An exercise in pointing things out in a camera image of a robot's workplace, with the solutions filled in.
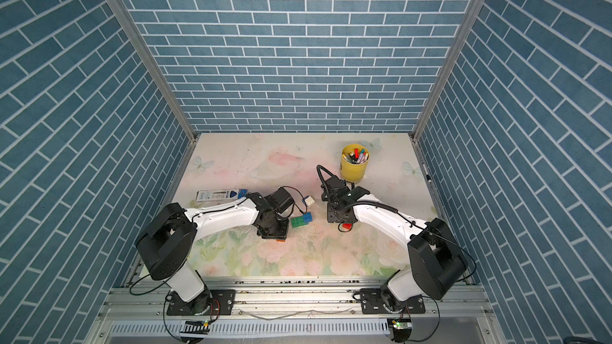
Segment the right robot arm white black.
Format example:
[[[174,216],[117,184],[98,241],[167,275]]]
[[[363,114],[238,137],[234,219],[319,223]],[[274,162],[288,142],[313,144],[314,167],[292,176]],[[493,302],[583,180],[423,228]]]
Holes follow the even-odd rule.
[[[396,272],[382,286],[385,303],[394,311],[408,299],[427,296],[441,300],[459,281],[468,264],[448,225],[441,219],[425,221],[385,205],[371,194],[357,200],[323,196],[329,213],[353,217],[390,237],[407,249],[410,267]]]

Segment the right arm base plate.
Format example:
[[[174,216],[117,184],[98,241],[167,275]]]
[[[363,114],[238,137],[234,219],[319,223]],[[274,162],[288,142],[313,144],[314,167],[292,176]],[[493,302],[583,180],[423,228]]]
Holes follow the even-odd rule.
[[[354,292],[352,297],[360,304],[362,313],[365,315],[418,315],[426,312],[422,296],[414,296],[407,300],[400,301],[387,290],[381,290],[380,288],[362,288]]]

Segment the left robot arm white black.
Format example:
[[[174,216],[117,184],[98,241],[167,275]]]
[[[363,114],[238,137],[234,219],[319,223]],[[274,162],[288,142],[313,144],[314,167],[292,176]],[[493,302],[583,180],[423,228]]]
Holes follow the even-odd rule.
[[[261,196],[253,193],[233,202],[200,209],[178,203],[164,206],[140,232],[135,247],[153,280],[162,280],[184,302],[208,291],[204,281],[187,262],[198,240],[240,226],[254,226],[263,239],[285,240],[293,200],[287,194]]]

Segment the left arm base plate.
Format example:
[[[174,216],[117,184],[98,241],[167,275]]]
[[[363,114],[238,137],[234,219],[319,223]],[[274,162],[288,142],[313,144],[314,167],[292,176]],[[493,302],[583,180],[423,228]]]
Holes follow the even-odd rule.
[[[205,290],[190,302],[185,302],[177,292],[167,295],[166,314],[170,316],[202,316],[216,318],[230,315],[234,307],[236,291],[234,289]]]

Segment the green lego plate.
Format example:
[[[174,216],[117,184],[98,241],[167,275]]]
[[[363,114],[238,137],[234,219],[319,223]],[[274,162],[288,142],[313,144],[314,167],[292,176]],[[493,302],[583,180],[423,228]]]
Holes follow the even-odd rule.
[[[296,229],[302,226],[306,226],[307,224],[309,224],[309,222],[304,218],[304,216],[291,218],[290,223],[293,229]]]

